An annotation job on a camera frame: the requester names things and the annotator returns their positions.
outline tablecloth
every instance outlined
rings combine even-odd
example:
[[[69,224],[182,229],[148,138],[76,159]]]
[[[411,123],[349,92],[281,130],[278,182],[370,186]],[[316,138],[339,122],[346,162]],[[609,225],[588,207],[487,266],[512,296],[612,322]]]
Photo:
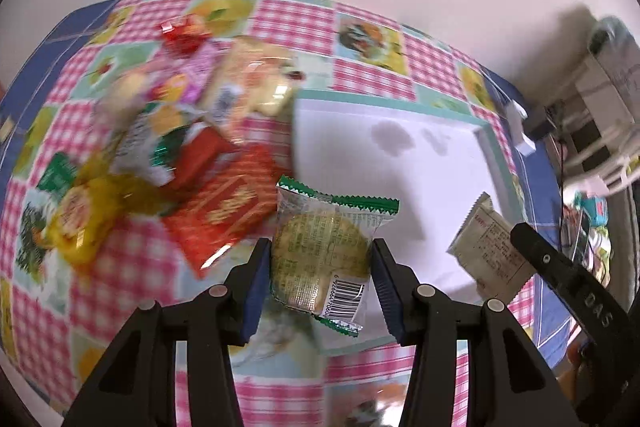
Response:
[[[328,0],[113,0],[82,10],[61,22],[34,51],[32,58],[47,54],[49,67],[42,71],[28,60],[18,75],[22,84],[12,87],[0,105],[0,112],[10,113],[18,123],[10,142],[2,146],[0,160],[0,178],[5,176],[0,180],[2,349],[61,413],[140,301],[154,298],[167,305],[191,298],[222,281],[251,250],[252,238],[225,255],[227,261],[204,281],[196,281],[157,218],[129,216],[117,223],[100,250],[89,284],[71,270],[56,267],[66,274],[59,291],[43,295],[33,277],[15,264],[20,216],[37,197],[33,187],[50,158],[62,150],[82,162],[100,143],[102,136],[91,126],[95,100],[121,71],[162,53],[158,25],[173,16],[202,14],[214,42],[222,47],[229,38],[248,34],[291,48],[305,73],[305,87],[409,100],[489,121],[523,205],[532,204],[527,185],[525,190],[520,186],[502,117],[504,100],[487,82],[486,72],[468,55],[414,28]],[[27,85],[30,97],[25,104],[17,90]],[[248,139],[266,143],[284,165],[290,160],[290,125],[286,118],[260,116],[251,116],[244,124]],[[524,328],[532,327],[532,280],[509,308]],[[297,337],[290,341],[278,331]],[[379,390],[401,395],[408,383],[411,347],[377,347],[317,359],[310,367],[308,360],[296,359],[312,352],[296,317],[280,311],[263,313],[258,333],[267,340],[251,348],[252,339],[248,354],[232,354],[246,425],[341,425],[367,396]],[[296,343],[296,349],[287,343]],[[185,369],[184,346],[178,346],[176,406],[181,427],[189,424]],[[468,359],[461,344],[454,425],[465,423],[467,382]]]

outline pile of snacks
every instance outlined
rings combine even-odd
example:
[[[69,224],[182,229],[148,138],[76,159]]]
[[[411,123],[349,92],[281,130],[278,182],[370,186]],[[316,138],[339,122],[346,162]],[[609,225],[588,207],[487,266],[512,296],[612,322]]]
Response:
[[[159,36],[161,54],[121,74],[95,105],[108,146],[78,169],[63,153],[51,160],[38,184],[51,201],[46,217],[32,212],[25,225],[41,224],[31,241],[40,250],[25,266],[56,249],[89,273],[115,221],[132,212],[161,214],[203,277],[277,211],[273,296],[357,335],[370,242],[398,201],[321,194],[283,176],[267,147],[246,142],[244,119],[277,116],[302,78],[288,49],[247,36],[227,46],[194,14],[163,23]]]

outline checkered tablecloth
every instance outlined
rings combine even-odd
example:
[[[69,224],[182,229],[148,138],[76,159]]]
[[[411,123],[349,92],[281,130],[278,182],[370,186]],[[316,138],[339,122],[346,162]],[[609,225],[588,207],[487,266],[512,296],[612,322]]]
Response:
[[[72,274],[66,298],[53,305],[36,296],[18,274],[15,255],[20,216],[28,192],[40,179],[53,154],[64,151],[84,161],[104,138],[92,127],[97,95],[87,84],[105,57],[132,65],[161,53],[158,25],[194,9],[202,0],[120,0],[105,27],[73,55],[58,76],[44,104],[52,120],[43,131],[28,166],[14,171],[6,188],[0,219],[1,338],[4,351],[27,381],[55,409],[64,412],[78,392],[86,372],[110,342],[135,306],[146,298],[167,305],[179,301],[179,266],[182,254],[155,217],[121,219],[100,250],[89,280]],[[224,26],[219,44],[245,33],[287,46],[300,60],[316,60],[326,67],[316,89],[386,96],[429,103],[434,97],[457,104],[491,123],[510,171],[515,174],[511,149],[496,105],[479,103],[484,89],[481,67],[462,52],[369,11],[327,0],[242,0],[249,15]],[[233,3],[223,4],[233,10]],[[368,32],[382,52],[370,55],[341,34],[345,25]],[[461,68],[479,78],[480,87],[462,81]],[[281,164],[290,164],[291,124],[253,115],[244,122],[250,141],[267,144]],[[509,305],[523,327],[532,325],[533,285],[530,281]],[[238,376],[236,391],[246,425],[311,426],[327,423],[331,398],[328,390],[342,385],[395,381],[407,377],[414,357],[412,347],[389,345],[326,360],[322,377],[286,378]],[[180,427],[189,425],[186,374],[176,374],[176,405]],[[454,425],[464,425],[468,393],[468,356],[458,357]]]

